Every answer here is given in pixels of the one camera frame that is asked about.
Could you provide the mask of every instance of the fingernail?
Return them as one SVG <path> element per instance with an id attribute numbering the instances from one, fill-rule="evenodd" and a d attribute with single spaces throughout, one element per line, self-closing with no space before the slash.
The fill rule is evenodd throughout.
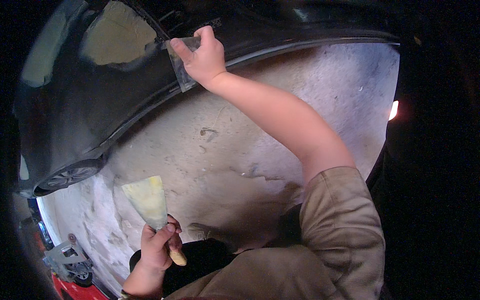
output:
<path id="1" fill-rule="evenodd" d="M 168 223 L 167 224 L 167 230 L 170 231 L 170 232 L 174 232 L 175 231 L 175 225 L 173 225 L 171 223 Z"/>

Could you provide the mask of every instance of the car wheel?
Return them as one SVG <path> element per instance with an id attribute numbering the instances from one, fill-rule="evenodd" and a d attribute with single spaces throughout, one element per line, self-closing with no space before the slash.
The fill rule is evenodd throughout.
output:
<path id="1" fill-rule="evenodd" d="M 103 167 L 102 159 L 86 159 L 69 165 L 58 171 L 49 179 L 41 182 L 38 187 L 43 190 L 59 190 L 80 182 L 98 173 Z"/>
<path id="2" fill-rule="evenodd" d="M 73 278 L 73 282 L 79 287 L 87 288 L 93 284 L 93 273 L 90 272 L 83 275 L 76 275 Z"/>

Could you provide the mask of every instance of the stained floor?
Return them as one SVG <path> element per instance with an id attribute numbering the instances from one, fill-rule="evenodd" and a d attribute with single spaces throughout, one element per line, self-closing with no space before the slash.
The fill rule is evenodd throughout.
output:
<path id="1" fill-rule="evenodd" d="M 235 73 L 312 105 L 366 179 L 385 140 L 398 63 L 389 45 L 345 44 L 276 56 Z M 117 142 L 99 174 L 39 199 L 54 242 L 74 233 L 116 294 L 144 225 L 121 185 L 153 175 L 162 177 L 168 210 L 184 228 L 219 227 L 245 247 L 275 235 L 278 217 L 301 201 L 292 194 L 303 184 L 295 156 L 224 99 L 197 87 L 161 105 Z"/>

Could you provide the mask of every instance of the forearm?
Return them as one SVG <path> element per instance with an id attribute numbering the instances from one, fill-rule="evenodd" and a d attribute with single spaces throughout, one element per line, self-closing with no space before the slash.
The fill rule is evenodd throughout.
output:
<path id="1" fill-rule="evenodd" d="M 330 168 L 339 164 L 336 157 L 344 160 L 345 156 L 350 156 L 323 118 L 289 92 L 227 72 L 220 74 L 207 88 L 240 109 L 298 157 L 304 166 L 306 181 L 316 175 L 313 173 L 318 168 L 311 166 L 318 156 L 330 158 Z M 353 160 L 340 165 L 355 167 Z"/>
<path id="2" fill-rule="evenodd" d="M 152 268 L 139 260 L 133 271 L 127 277 L 125 283 L 123 283 L 123 290 L 139 298 L 148 299 L 161 299 L 163 294 L 162 284 L 163 277 L 165 276 L 164 270 Z"/>

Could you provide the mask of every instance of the hand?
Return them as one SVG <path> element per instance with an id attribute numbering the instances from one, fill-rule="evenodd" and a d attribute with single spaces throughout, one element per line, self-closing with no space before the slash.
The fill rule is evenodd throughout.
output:
<path id="1" fill-rule="evenodd" d="M 181 249 L 179 233 L 181 233 L 180 224 L 170 215 L 168 215 L 168 224 L 156 233 L 153 228 L 145 224 L 140 241 L 142 257 L 138 262 L 139 266 L 158 271 L 167 270 L 172 265 L 167 246 L 171 250 Z"/>
<path id="2" fill-rule="evenodd" d="M 193 36 L 201 37 L 200 47 L 194 52 L 178 38 L 173 38 L 170 45 L 182 59 L 188 75 L 209 90 L 213 79 L 227 72 L 223 45 L 215 38 L 211 26 L 198 29 Z"/>

